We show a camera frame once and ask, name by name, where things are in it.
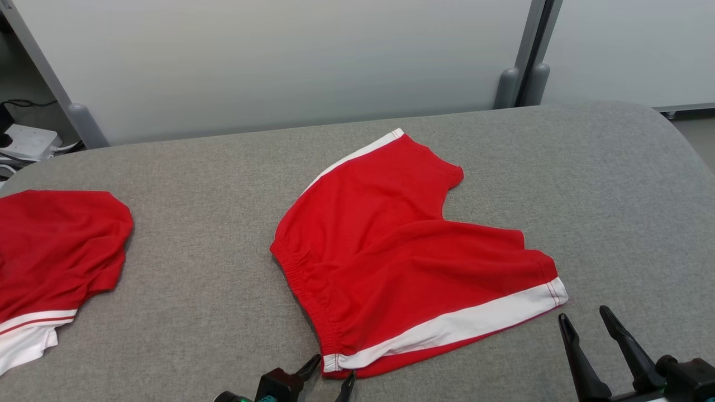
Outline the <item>white power strip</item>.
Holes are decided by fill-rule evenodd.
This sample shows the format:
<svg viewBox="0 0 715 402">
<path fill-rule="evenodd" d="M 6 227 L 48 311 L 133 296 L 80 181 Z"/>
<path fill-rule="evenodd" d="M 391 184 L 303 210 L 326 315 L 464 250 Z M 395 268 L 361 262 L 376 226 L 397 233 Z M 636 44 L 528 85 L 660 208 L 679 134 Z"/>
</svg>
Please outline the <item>white power strip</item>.
<svg viewBox="0 0 715 402">
<path fill-rule="evenodd" d="M 62 139 L 54 131 L 24 125 L 13 124 L 5 134 L 10 137 L 11 144 L 0 147 L 0 153 L 21 160 L 46 160 L 52 157 L 63 144 Z"/>
</svg>

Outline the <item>red shorts white stripes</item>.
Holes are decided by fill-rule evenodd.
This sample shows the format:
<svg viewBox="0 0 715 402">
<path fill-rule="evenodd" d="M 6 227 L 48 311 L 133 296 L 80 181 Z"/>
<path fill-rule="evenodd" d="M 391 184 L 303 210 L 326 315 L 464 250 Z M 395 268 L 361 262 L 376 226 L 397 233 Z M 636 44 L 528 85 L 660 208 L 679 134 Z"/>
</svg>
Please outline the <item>red shorts white stripes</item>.
<svg viewBox="0 0 715 402">
<path fill-rule="evenodd" d="M 296 199 L 270 245 L 324 377 L 380 376 L 534 319 L 569 296 L 523 232 L 449 221 L 461 167 L 396 129 Z"/>
</svg>

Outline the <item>red jersey shirt white sleeves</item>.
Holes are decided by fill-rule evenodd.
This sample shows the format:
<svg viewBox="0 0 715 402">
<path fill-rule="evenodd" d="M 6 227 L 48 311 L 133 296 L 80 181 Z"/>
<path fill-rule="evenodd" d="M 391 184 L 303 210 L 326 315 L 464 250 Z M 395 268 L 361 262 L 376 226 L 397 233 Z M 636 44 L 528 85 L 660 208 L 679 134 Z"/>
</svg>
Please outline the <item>red jersey shirt white sleeves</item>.
<svg viewBox="0 0 715 402">
<path fill-rule="evenodd" d="M 0 198 L 0 376 L 41 358 L 87 300 L 115 289 L 134 226 L 108 192 Z"/>
</svg>

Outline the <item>grey metal stand leg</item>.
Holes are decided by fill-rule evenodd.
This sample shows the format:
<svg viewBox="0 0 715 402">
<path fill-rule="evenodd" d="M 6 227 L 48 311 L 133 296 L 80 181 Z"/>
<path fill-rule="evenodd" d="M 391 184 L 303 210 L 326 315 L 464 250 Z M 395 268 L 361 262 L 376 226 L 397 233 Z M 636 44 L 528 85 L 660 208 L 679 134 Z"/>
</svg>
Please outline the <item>grey metal stand leg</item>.
<svg viewBox="0 0 715 402">
<path fill-rule="evenodd" d="M 543 6 L 0 0 L 63 111 L 87 106 L 110 146 L 489 110 Z"/>
</svg>

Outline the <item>grey metal frame with casters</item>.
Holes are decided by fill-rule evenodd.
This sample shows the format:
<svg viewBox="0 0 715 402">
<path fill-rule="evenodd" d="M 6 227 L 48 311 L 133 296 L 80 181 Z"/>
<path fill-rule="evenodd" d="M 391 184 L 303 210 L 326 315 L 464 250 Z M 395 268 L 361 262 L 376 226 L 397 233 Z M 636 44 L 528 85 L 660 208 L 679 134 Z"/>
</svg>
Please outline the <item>grey metal frame with casters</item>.
<svg viewBox="0 0 715 402">
<path fill-rule="evenodd" d="M 715 109 L 715 0 L 544 0 L 524 71 L 551 74 L 541 104 Z"/>
</svg>

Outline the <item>grey partition foot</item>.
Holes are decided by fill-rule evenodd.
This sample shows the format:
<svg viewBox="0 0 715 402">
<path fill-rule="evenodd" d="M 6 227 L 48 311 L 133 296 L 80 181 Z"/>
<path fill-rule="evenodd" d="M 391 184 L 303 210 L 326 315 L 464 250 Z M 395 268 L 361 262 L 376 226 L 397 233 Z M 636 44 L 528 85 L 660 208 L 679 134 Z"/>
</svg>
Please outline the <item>grey partition foot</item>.
<svg viewBox="0 0 715 402">
<path fill-rule="evenodd" d="M 85 147 L 94 150 L 109 147 L 109 141 L 92 117 L 87 106 L 71 103 L 67 107 L 69 119 L 73 122 L 75 130 Z"/>
<path fill-rule="evenodd" d="M 547 63 L 542 62 L 533 67 L 522 93 L 522 106 L 538 106 L 541 104 L 550 74 L 551 67 Z"/>
<path fill-rule="evenodd" d="M 502 71 L 492 109 L 505 109 L 515 106 L 518 88 L 520 87 L 520 70 L 511 67 Z"/>
</svg>

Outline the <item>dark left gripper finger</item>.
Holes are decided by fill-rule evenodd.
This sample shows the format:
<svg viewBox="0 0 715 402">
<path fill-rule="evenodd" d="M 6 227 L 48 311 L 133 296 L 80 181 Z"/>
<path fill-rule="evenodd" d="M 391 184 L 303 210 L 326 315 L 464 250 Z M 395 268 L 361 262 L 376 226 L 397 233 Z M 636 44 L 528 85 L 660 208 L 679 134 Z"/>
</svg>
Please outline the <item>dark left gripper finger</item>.
<svg viewBox="0 0 715 402">
<path fill-rule="evenodd" d="M 322 366 L 322 355 L 315 354 L 312 356 L 306 364 L 304 364 L 298 371 L 294 374 L 301 379 L 301 381 L 309 381 L 316 371 L 320 370 Z"/>
<path fill-rule="evenodd" d="M 355 386 L 356 371 L 350 371 L 348 377 L 342 382 L 340 393 L 335 402 L 350 402 L 352 391 Z"/>
</svg>

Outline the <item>black plug adapter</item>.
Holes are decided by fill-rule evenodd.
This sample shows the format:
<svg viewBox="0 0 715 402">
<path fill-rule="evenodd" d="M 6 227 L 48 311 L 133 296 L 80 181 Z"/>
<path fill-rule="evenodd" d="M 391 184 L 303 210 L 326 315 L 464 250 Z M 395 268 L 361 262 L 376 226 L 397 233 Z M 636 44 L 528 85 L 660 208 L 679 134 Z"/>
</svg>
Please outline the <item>black plug adapter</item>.
<svg viewBox="0 0 715 402">
<path fill-rule="evenodd" d="M 0 102 L 0 149 L 7 148 L 12 144 L 13 139 L 7 132 L 14 124 L 15 119 L 3 102 Z"/>
</svg>

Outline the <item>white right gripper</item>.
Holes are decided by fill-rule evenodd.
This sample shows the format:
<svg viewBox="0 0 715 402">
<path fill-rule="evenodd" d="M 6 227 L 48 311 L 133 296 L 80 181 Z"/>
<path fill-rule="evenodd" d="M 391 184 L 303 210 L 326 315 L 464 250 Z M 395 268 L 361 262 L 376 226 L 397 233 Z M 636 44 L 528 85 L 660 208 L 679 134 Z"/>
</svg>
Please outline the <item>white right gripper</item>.
<svg viewBox="0 0 715 402">
<path fill-rule="evenodd" d="M 595 373 L 580 346 L 579 334 L 565 313 L 557 316 L 565 354 L 579 402 L 669 402 L 662 389 L 666 380 L 656 371 L 656 364 L 633 335 L 606 305 L 599 313 L 610 337 L 619 345 L 623 358 L 633 377 L 634 391 L 613 395 L 605 382 Z"/>
</svg>

